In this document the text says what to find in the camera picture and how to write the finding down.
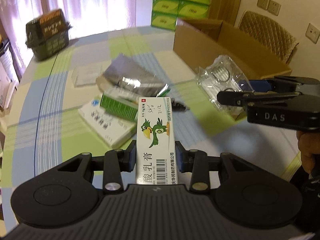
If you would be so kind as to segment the person's hand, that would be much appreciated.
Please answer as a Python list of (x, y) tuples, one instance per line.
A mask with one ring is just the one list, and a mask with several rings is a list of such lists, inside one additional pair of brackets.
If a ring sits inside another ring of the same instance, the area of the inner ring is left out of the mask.
[(319, 133), (306, 133), (302, 131), (296, 132), (298, 140), (298, 149), (300, 151), (300, 159), (302, 167), (313, 178), (315, 165), (317, 164), (316, 155), (319, 155)]

